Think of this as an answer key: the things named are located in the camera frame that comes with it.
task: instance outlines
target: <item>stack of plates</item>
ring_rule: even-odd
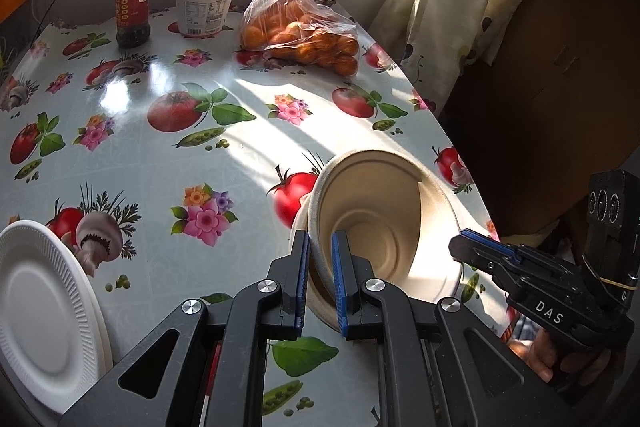
[[[85,273],[59,238],[34,221],[17,221],[0,233],[0,351],[23,400],[35,398],[56,414],[113,366]]]

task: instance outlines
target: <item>printed pea pod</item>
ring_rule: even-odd
[[[203,143],[217,138],[224,132],[224,127],[203,129],[202,131],[191,133],[190,135],[182,138],[177,144],[175,144],[175,148],[178,149],[178,147],[196,147],[196,145],[202,145]]]
[[[18,173],[15,175],[14,180],[21,180],[23,178],[26,178],[35,169],[37,169],[41,163],[42,163],[42,160],[40,159],[27,163],[27,165],[25,165],[22,169],[18,171]]]
[[[460,302],[465,303],[471,297],[474,296],[474,292],[476,291],[476,285],[478,285],[478,280],[480,279],[480,274],[478,272],[474,273],[469,279],[469,282],[465,284],[465,287],[460,294]]]
[[[395,126],[396,120],[380,120],[373,124],[374,131],[388,131]]]
[[[291,380],[279,387],[267,391],[262,396],[262,416],[277,411],[302,389],[300,380]]]

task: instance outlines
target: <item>human hand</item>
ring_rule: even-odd
[[[553,367],[558,361],[559,353],[556,344],[551,340],[551,336],[546,330],[540,329],[532,343],[510,341],[508,346],[542,380],[546,383],[551,381],[554,375]],[[603,349],[600,352],[588,351],[586,353],[574,351],[562,358],[560,371],[572,374],[584,370],[578,379],[578,384],[586,386],[598,378],[598,375],[607,367],[610,357],[611,351],[609,349]]]

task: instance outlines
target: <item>nutrition label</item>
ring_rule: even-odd
[[[188,33],[190,35],[201,35],[220,31],[227,2],[230,1],[186,1],[184,3],[184,12]]]

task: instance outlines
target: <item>table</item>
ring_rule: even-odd
[[[241,17],[230,12],[214,38],[186,39],[173,9],[156,12],[151,39],[130,52],[118,49],[113,20],[49,25],[0,91],[0,222],[19,215],[63,235],[91,210],[112,216],[78,227],[75,241],[89,236],[77,257],[116,362],[184,299],[227,298],[263,278],[288,253],[287,216],[299,204],[274,208],[270,188],[288,172],[283,190],[308,192],[337,153],[417,158],[439,176],[461,228],[495,234],[430,102],[361,28],[360,69],[345,79],[239,51]],[[112,248],[122,240],[122,254],[107,255],[95,230]],[[468,284],[466,305],[501,334],[503,293],[465,266],[458,296]],[[343,341],[310,312],[303,336],[305,349],[271,348],[294,376],[270,354],[265,391],[303,386],[263,425],[375,425],[372,346]],[[313,407],[297,410],[300,397]]]

